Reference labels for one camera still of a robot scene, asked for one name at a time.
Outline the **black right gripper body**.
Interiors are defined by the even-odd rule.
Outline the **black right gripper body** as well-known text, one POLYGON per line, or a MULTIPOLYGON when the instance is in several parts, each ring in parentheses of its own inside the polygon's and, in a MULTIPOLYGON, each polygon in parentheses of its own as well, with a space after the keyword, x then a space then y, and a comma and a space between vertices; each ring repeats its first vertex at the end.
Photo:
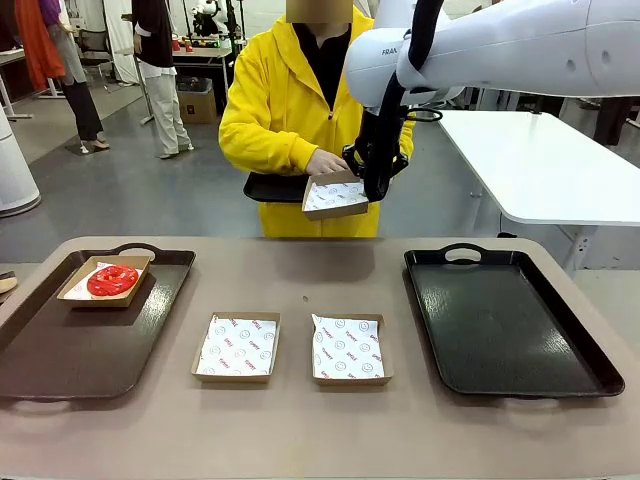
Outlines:
POLYGON ((400 155, 400 138, 404 121, 405 107, 401 106, 398 113, 390 117, 385 131, 382 131, 381 117, 365 109, 362 115, 360 131, 356 138, 356 152, 358 155, 369 156, 371 145, 380 139, 389 140, 394 148, 394 155, 400 155))

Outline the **person's right hand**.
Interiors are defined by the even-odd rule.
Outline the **person's right hand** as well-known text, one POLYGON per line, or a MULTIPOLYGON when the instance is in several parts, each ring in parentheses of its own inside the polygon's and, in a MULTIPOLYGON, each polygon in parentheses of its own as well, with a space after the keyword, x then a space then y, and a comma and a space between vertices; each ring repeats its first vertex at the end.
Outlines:
POLYGON ((348 164, 341 157, 322 149, 316 149, 306 166, 306 173, 310 176, 316 176, 342 172, 348 169, 348 164))

